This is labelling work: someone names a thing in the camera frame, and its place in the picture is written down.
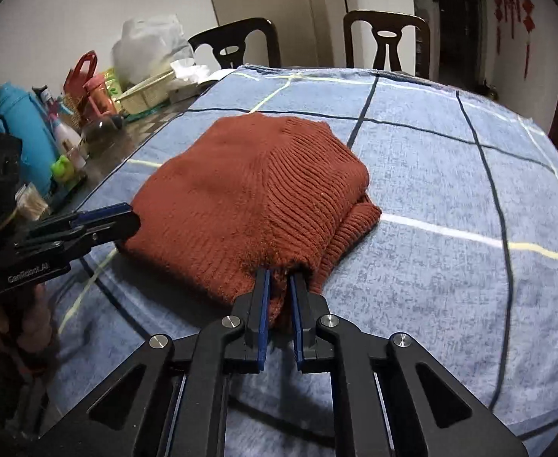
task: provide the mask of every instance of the blue bottle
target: blue bottle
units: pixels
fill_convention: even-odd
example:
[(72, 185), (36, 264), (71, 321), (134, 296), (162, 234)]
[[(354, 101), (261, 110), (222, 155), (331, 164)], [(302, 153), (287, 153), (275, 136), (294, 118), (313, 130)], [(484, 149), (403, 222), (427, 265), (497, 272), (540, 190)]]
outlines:
[[(42, 197), (51, 190), (51, 165), (59, 157), (46, 123), (46, 112), (36, 96), (9, 82), (0, 86), (0, 114), (12, 136), (23, 141), (21, 177), (36, 186)], [(4, 127), (0, 122), (0, 132)]]

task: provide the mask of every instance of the chair backrest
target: chair backrest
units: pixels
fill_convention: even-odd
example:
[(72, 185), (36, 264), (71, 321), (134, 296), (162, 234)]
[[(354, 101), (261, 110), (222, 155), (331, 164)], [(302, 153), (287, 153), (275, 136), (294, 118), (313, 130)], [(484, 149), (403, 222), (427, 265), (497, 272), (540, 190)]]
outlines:
[[(420, 17), (393, 12), (375, 12), (373, 10), (351, 10), (343, 19), (345, 33), (345, 54), (347, 67), (353, 68), (353, 35), (351, 25), (356, 21), (368, 22), (372, 26), (372, 35), (376, 39), (376, 56), (373, 68), (383, 70), (385, 67), (386, 45), (389, 45), (389, 65), (391, 70), (401, 70), (397, 45), (402, 38), (402, 29), (414, 26), (420, 31), (417, 47), (420, 44), (421, 63), (418, 73), (421, 77), (429, 78), (429, 26)], [(395, 36), (381, 36), (379, 32), (389, 31)]]
[[(223, 26), (203, 31), (188, 40), (193, 50), (202, 44), (208, 44), (213, 50), (213, 56), (223, 69), (235, 69), (243, 65), (245, 54), (245, 38), (253, 31), (262, 31), (266, 36), (266, 48), (269, 54), (269, 66), (281, 67), (281, 54), (279, 53), (279, 39), (275, 25), (268, 19), (253, 17), (243, 21), (231, 22)], [(236, 46), (237, 50), (231, 53), (220, 54), (230, 46)]]

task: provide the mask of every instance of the plastic bag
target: plastic bag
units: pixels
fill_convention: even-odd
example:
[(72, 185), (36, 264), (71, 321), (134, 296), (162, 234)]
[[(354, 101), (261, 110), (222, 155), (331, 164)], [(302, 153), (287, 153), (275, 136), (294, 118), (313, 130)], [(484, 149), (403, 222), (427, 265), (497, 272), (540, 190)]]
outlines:
[(171, 70), (170, 63), (175, 60), (193, 57), (177, 15), (130, 19), (123, 24), (121, 39), (112, 47), (114, 69), (123, 85), (138, 84)]

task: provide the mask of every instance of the rust-colored sweater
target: rust-colored sweater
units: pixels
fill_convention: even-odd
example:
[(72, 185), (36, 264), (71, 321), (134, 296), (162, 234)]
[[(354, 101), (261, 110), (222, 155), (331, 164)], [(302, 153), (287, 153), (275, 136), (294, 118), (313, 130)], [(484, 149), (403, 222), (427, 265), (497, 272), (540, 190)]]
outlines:
[(325, 122), (221, 118), (141, 187), (141, 228), (125, 249), (225, 304), (251, 291), (259, 266), (272, 267), (274, 320), (288, 271), (304, 268), (321, 293), (377, 223), (367, 186), (368, 170)]

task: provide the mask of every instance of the doorway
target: doorway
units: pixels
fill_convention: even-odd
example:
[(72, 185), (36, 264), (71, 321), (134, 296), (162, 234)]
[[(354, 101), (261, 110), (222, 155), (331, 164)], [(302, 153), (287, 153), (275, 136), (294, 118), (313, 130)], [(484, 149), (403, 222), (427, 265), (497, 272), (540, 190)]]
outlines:
[(482, 0), (439, 0), (438, 81), (474, 91), (479, 85)]

